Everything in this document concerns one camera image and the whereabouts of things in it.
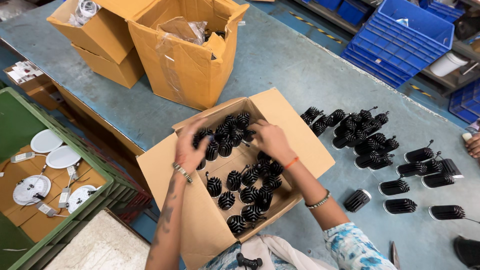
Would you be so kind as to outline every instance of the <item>worn table surface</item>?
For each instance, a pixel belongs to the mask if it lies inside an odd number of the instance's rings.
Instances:
[[[171,134],[173,124],[198,112],[155,96],[146,76],[127,89],[93,73],[69,40],[45,20],[60,3],[56,0],[0,23],[0,36],[144,150]],[[405,152],[424,147],[434,139],[433,150],[442,151],[444,158],[452,158],[465,179],[451,186],[426,189],[419,178],[407,178],[411,190],[393,197],[414,200],[418,204],[415,213],[387,214],[382,206],[385,197],[379,194],[377,185],[397,179],[395,168],[376,172],[356,169],[351,149],[337,151],[331,147],[331,130],[320,140],[336,164],[319,181],[339,202],[357,188],[372,194],[369,204],[348,216],[383,254],[388,252],[389,241],[394,240],[402,269],[466,269],[456,258],[452,242],[458,235],[480,240],[479,225],[467,220],[434,221],[427,212],[430,205],[457,204],[468,217],[480,219],[479,166],[463,147],[463,131],[375,82],[259,9],[250,7],[244,20],[246,25],[239,27],[234,69],[218,102],[276,86],[298,113],[309,106],[327,113],[339,108],[350,112],[379,106],[377,112],[391,112],[390,121],[381,132],[387,137],[396,135],[401,145],[394,152],[395,165],[405,163]],[[335,264],[324,248],[320,228],[302,203],[262,232],[283,237],[300,251],[311,250],[310,256]]]

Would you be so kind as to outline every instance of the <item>woman's left hand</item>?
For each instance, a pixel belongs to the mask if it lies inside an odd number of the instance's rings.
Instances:
[[[207,118],[197,119],[185,126],[179,134],[177,149],[175,151],[175,162],[178,163],[188,174],[195,171],[205,157],[207,146],[210,143],[210,136],[203,138],[198,144],[198,149],[193,147],[193,135],[207,121]]]

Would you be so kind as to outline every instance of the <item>green plastic crate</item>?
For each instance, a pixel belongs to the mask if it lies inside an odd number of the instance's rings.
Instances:
[[[37,105],[29,102],[12,88],[8,87],[0,90],[0,108],[3,108],[0,109],[3,111],[0,115],[0,125],[2,127],[8,127],[0,129],[0,137],[2,138],[0,139],[0,162],[3,162],[6,158],[10,158],[20,147],[29,144],[37,132],[48,128],[67,145],[72,147],[107,181],[75,212],[65,218],[62,223],[37,244],[33,244],[29,238],[24,239],[27,236],[19,227],[17,227],[18,232],[9,234],[9,241],[15,241],[12,237],[17,237],[18,241],[26,241],[28,243],[28,240],[30,240],[30,244],[33,245],[33,247],[25,252],[8,253],[10,257],[15,256],[15,253],[17,254],[16,256],[18,256],[19,253],[20,255],[23,253],[23,255],[8,268],[9,270],[43,268],[105,207],[120,209],[148,204],[150,202],[151,197],[147,193],[141,190],[135,182],[125,178],[124,174],[114,168],[111,162],[106,160],[97,150],[86,144],[70,129]],[[0,221],[0,230],[12,230],[13,224],[8,224],[9,220],[7,218],[2,218]]]

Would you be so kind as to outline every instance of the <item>blue floral clothing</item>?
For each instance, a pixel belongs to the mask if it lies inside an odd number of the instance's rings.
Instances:
[[[324,231],[327,249],[340,270],[396,270],[368,240],[368,237],[352,222],[338,225]],[[201,270],[234,270],[238,267],[237,253],[240,244],[234,244],[217,257],[206,263]],[[275,254],[270,258],[277,270],[296,269]]]

